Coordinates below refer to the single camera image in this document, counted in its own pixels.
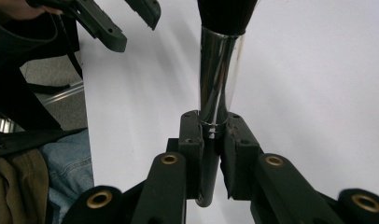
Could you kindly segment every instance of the black strap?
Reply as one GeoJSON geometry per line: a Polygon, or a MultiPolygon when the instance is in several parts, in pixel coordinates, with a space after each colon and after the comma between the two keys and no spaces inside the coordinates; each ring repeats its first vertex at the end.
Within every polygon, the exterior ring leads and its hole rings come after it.
{"type": "Polygon", "coordinates": [[[34,130],[20,133],[0,133],[0,157],[11,153],[41,147],[86,128],[71,131],[34,130]]]}
{"type": "Polygon", "coordinates": [[[55,21],[56,27],[58,28],[58,32],[63,35],[62,42],[63,42],[63,46],[65,46],[67,56],[70,59],[71,64],[74,66],[77,73],[79,74],[79,76],[82,79],[82,68],[81,68],[81,65],[79,65],[79,63],[77,61],[76,55],[74,54],[74,49],[73,49],[72,44],[70,42],[70,38],[68,36],[68,33],[66,32],[66,29],[64,27],[63,20],[62,20],[61,16],[59,16],[59,15],[52,15],[52,18],[55,21]]]}

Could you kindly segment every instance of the brass insert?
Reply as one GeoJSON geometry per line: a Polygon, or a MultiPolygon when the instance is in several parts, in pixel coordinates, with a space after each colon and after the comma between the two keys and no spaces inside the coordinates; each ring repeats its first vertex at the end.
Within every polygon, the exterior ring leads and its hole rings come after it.
{"type": "Polygon", "coordinates": [[[357,206],[364,210],[379,213],[379,202],[367,195],[354,194],[352,195],[352,200],[357,206]]]}
{"type": "Polygon", "coordinates": [[[97,209],[108,205],[113,198],[113,195],[108,190],[101,190],[87,200],[87,206],[89,208],[97,209]]]}
{"type": "Polygon", "coordinates": [[[175,155],[166,155],[162,157],[161,161],[166,165],[171,165],[178,161],[178,157],[176,157],[175,155]]]}
{"type": "Polygon", "coordinates": [[[285,163],[282,159],[276,156],[269,156],[265,160],[273,166],[281,166],[285,163]]]}

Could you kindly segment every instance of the olive fabric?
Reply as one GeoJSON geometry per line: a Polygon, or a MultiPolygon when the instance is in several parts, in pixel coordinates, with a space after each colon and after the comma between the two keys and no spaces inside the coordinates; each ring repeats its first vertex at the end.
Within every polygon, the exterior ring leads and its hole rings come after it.
{"type": "Polygon", "coordinates": [[[49,177],[37,149],[0,157],[0,224],[44,224],[49,177]]]}

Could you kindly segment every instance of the blue denim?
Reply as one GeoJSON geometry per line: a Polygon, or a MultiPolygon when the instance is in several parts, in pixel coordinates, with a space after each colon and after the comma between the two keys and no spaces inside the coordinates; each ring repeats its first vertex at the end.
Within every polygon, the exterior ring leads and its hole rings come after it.
{"type": "Polygon", "coordinates": [[[40,151],[49,172],[52,223],[59,224],[81,193],[94,186],[88,130],[46,144],[40,151]]]}

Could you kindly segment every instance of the black plastic part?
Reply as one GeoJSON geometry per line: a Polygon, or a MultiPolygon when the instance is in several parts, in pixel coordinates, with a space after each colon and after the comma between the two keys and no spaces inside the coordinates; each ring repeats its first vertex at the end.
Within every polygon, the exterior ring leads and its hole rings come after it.
{"type": "Polygon", "coordinates": [[[201,179],[196,203],[201,207],[209,206],[213,201],[214,188],[219,163],[219,151],[224,147],[224,138],[204,139],[201,160],[201,179]]]}
{"type": "Polygon", "coordinates": [[[280,223],[343,223],[286,158],[260,155],[255,178],[280,223]]]}
{"type": "Polygon", "coordinates": [[[201,129],[197,111],[190,111],[181,116],[178,152],[187,160],[187,199],[197,199],[199,195],[204,149],[201,129]]]}
{"type": "Polygon", "coordinates": [[[185,223],[185,214],[186,160],[163,153],[152,163],[131,223],[185,223]]]}
{"type": "Polygon", "coordinates": [[[155,30],[161,17],[161,6],[157,0],[125,0],[146,24],[155,30]]]}
{"type": "Polygon", "coordinates": [[[99,186],[85,191],[73,204],[68,213],[65,215],[62,224],[113,224],[117,223],[117,216],[120,213],[122,203],[121,192],[107,186],[99,186]],[[87,202],[92,195],[108,192],[111,194],[111,201],[105,206],[91,208],[87,202]]]}
{"type": "Polygon", "coordinates": [[[127,38],[120,28],[93,0],[27,0],[30,6],[47,6],[75,18],[93,38],[99,38],[108,48],[123,52],[127,38]]]}
{"type": "Polygon", "coordinates": [[[228,118],[224,144],[221,171],[228,198],[250,201],[254,167],[263,153],[260,144],[243,118],[233,113],[228,118]]]}
{"type": "Polygon", "coordinates": [[[379,224],[379,196],[367,190],[343,190],[338,208],[346,213],[347,223],[379,224]]]}

